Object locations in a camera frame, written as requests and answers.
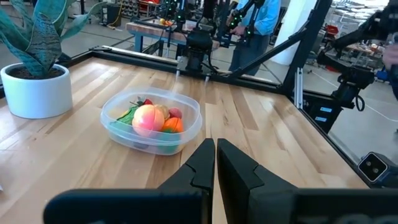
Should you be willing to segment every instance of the plastic container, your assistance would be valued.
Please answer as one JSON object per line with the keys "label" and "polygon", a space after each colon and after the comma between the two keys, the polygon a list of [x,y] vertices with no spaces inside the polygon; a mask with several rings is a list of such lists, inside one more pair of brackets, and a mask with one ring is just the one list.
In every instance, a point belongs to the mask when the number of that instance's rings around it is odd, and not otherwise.
{"label": "plastic container", "polygon": [[[177,107],[182,111],[184,132],[153,132],[149,137],[138,135],[131,125],[117,119],[136,102],[138,97],[150,99],[153,104],[162,104],[169,108]],[[184,144],[192,140],[202,126],[202,117],[198,102],[187,96],[158,88],[134,88],[122,91],[105,103],[101,112],[101,123],[108,130],[112,140],[144,152],[170,156],[180,152]]]}

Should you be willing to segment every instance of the wooden table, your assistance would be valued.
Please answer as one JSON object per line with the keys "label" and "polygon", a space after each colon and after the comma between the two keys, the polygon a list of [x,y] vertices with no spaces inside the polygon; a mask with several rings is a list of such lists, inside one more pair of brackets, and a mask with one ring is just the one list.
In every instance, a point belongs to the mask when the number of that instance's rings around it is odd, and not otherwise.
{"label": "wooden table", "polygon": [[[154,19],[151,21],[147,21],[153,24],[158,24],[159,25],[159,20]],[[190,25],[189,22],[186,22],[183,25],[183,30],[192,30],[192,25]],[[165,42],[167,42],[167,39],[169,38],[169,33],[166,32],[163,29],[156,28],[156,27],[151,27],[151,26],[145,26],[142,24],[137,24],[135,22],[128,22],[126,23],[126,30],[130,33],[135,35],[135,41],[134,41],[134,51],[135,52],[142,52],[142,45],[143,45],[143,38],[144,37],[150,37],[153,39],[160,39]],[[185,45],[187,38],[186,34],[182,34],[180,32],[173,32],[170,36],[170,42],[174,44],[180,44],[180,45]],[[213,49],[217,49],[220,46],[220,43],[217,41],[213,41]]]}
{"label": "wooden table", "polygon": [[[73,109],[49,119],[10,114],[0,100],[0,223],[40,223],[45,204],[74,188],[156,188],[205,138],[226,138],[297,187],[366,185],[284,96],[179,77],[97,58],[70,68]],[[181,153],[155,156],[110,140],[103,105],[123,89],[154,86],[197,100],[203,127]],[[226,223],[215,177],[214,223]]]}

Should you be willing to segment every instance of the snake plant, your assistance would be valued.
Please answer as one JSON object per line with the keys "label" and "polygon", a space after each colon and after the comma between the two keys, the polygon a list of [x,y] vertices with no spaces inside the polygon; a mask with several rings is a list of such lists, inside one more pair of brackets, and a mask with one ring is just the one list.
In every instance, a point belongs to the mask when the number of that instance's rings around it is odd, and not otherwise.
{"label": "snake plant", "polygon": [[0,6],[0,40],[21,60],[31,75],[44,78],[62,53],[61,41],[82,30],[90,15],[97,13],[106,2],[95,4],[85,14],[76,16],[66,31],[67,9],[76,0],[38,0],[30,15],[23,0],[10,0],[22,16],[24,26],[14,24]]}

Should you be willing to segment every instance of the potted plant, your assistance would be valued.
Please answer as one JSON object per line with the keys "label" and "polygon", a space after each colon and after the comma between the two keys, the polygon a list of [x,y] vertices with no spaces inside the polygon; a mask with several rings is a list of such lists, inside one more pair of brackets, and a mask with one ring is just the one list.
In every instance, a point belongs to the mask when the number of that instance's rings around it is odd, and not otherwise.
{"label": "potted plant", "polygon": [[63,32],[68,7],[76,0],[38,0],[29,15],[23,0],[10,0],[23,17],[24,26],[15,25],[0,6],[0,40],[22,63],[1,69],[1,81],[9,110],[22,118],[49,118],[72,108],[72,88],[67,68],[55,61],[62,53],[61,41],[77,34],[92,13],[77,16]]}

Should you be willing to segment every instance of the concrete floor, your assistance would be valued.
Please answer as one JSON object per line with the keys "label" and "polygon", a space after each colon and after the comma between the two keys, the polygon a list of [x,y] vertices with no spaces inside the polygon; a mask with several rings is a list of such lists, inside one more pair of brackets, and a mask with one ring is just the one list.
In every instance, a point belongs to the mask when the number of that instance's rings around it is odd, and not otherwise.
{"label": "concrete floor", "polygon": [[[16,23],[21,22],[15,12],[9,10],[9,15],[14,16]],[[97,45],[113,45],[131,35],[124,31],[111,30],[99,26],[95,21],[87,24],[76,36],[62,42],[63,51],[69,56],[74,56],[87,51]],[[144,39],[144,46],[148,46],[156,40]],[[134,38],[116,45],[122,49],[131,48]],[[176,46],[172,45],[169,57],[174,58]],[[218,49],[213,52],[213,65],[222,70],[227,70],[232,58],[233,48]],[[18,59],[9,53],[4,44],[0,44],[0,68]],[[274,83],[280,83],[285,78],[288,67],[267,61],[261,66],[257,77],[266,78]],[[313,70],[313,73],[305,73],[304,88],[313,91],[330,94],[338,86],[337,73],[328,72],[321,68],[306,65],[304,70]],[[394,131],[398,128],[398,101],[392,94],[391,87],[387,83],[374,83],[361,92],[366,101],[366,109],[363,112],[357,110],[344,110],[335,125],[330,136],[354,161],[369,151],[376,151],[386,155],[398,164],[398,134]]]}

